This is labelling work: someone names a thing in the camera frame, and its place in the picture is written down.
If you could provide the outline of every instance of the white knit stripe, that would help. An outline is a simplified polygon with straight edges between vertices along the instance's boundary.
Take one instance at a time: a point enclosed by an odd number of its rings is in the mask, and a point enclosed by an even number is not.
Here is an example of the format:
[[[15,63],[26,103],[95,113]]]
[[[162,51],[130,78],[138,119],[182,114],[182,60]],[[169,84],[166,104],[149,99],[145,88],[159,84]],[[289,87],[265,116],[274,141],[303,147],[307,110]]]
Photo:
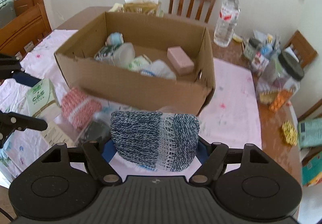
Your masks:
[[[173,132],[173,117],[172,113],[163,113],[160,119],[160,135],[159,135],[159,150],[157,158],[157,169],[165,169],[170,171],[176,153],[174,144]]]
[[[90,97],[87,97],[86,99],[84,99],[81,103],[79,103],[76,108],[74,108],[74,110],[69,114],[68,116],[68,121],[71,122],[72,119],[74,118],[75,114],[82,108],[84,107],[89,101],[91,100]]]

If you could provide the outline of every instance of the open cardboard box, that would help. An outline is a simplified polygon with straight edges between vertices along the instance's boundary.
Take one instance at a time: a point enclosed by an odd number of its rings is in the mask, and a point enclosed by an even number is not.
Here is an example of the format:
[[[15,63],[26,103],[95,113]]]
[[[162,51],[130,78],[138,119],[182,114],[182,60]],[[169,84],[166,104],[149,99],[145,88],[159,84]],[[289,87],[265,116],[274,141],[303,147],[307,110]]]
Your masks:
[[[113,32],[131,42],[136,56],[167,59],[169,47],[181,46],[194,61],[194,72],[177,80],[147,77],[93,59]],[[197,115],[215,90],[211,40],[207,28],[184,21],[136,13],[103,13],[69,38],[56,52],[57,64],[68,84],[90,95],[142,110],[172,106]]]

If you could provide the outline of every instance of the pink sponge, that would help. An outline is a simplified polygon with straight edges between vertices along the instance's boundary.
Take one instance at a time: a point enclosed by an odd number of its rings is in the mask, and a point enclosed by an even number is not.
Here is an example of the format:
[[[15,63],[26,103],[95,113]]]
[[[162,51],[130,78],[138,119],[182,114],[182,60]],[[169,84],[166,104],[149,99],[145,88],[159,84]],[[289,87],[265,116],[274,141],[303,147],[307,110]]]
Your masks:
[[[167,57],[180,76],[194,71],[194,62],[181,47],[168,48]]]
[[[88,124],[93,114],[101,109],[101,103],[78,88],[72,88],[62,99],[62,115],[79,131]]]

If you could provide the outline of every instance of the plastic water bottle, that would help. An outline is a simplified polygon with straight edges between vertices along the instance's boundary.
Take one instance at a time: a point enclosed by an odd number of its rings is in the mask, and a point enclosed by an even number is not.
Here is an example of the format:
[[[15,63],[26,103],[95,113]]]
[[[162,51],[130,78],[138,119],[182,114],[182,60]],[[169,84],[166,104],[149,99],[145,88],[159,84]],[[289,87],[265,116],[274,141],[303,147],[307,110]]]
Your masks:
[[[231,42],[239,13],[239,0],[223,2],[214,34],[214,42],[218,46],[227,47]]]

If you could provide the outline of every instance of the black cable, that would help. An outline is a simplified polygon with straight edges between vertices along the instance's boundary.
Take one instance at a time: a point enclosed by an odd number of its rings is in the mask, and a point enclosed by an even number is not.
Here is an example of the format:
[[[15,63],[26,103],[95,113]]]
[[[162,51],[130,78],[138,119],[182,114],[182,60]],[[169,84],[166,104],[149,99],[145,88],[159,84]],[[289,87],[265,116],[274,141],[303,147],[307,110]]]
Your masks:
[[[13,217],[11,217],[7,212],[5,212],[2,208],[0,208],[0,212],[7,217],[8,220],[14,221]]]

